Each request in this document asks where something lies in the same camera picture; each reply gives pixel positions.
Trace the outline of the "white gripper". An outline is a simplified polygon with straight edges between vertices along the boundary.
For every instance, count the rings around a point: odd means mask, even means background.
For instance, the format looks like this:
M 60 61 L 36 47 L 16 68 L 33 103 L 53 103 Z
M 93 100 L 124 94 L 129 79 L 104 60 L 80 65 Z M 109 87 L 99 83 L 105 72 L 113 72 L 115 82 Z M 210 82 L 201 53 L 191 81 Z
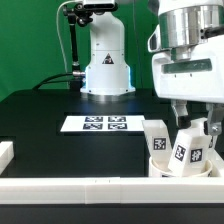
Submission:
M 160 51 L 152 57 L 154 88 L 160 98 L 177 99 L 171 107 L 179 128 L 188 128 L 187 101 L 206 102 L 208 111 L 205 133 L 222 133 L 224 119 L 224 45 L 198 44 L 186 60 L 172 60 L 171 51 Z

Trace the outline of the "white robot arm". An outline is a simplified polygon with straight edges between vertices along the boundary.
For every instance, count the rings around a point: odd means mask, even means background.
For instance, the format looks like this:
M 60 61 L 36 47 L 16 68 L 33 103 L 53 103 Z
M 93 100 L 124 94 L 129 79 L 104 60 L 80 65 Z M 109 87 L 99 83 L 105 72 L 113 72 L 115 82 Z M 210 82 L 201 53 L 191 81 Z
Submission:
M 84 0 L 93 13 L 91 60 L 83 90 L 116 95 L 130 86 L 124 71 L 124 39 L 104 0 Z M 136 42 L 152 54 L 155 92 L 172 102 L 177 124 L 188 118 L 188 101 L 205 102 L 210 135 L 224 120 L 224 0 L 148 0 L 152 16 L 139 18 Z

